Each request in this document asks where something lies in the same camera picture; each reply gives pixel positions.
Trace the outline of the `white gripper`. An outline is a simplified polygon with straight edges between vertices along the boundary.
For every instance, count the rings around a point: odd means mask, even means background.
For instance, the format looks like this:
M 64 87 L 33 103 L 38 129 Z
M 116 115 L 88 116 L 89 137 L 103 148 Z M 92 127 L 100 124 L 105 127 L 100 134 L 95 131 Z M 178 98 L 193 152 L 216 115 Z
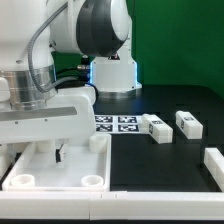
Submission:
M 59 89 L 47 107 L 33 111 L 0 112 L 0 144 L 68 140 L 87 144 L 95 133 L 93 87 Z M 57 141 L 55 162 L 64 162 L 68 143 Z

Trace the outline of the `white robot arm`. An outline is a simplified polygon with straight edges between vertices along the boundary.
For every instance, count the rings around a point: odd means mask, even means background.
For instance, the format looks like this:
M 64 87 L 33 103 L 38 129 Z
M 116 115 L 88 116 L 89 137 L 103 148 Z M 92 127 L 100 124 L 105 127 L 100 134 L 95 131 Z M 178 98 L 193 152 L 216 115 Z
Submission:
M 0 145 L 83 144 L 100 94 L 135 92 L 126 0 L 0 0 Z M 90 82 L 57 78 L 52 54 L 92 57 Z

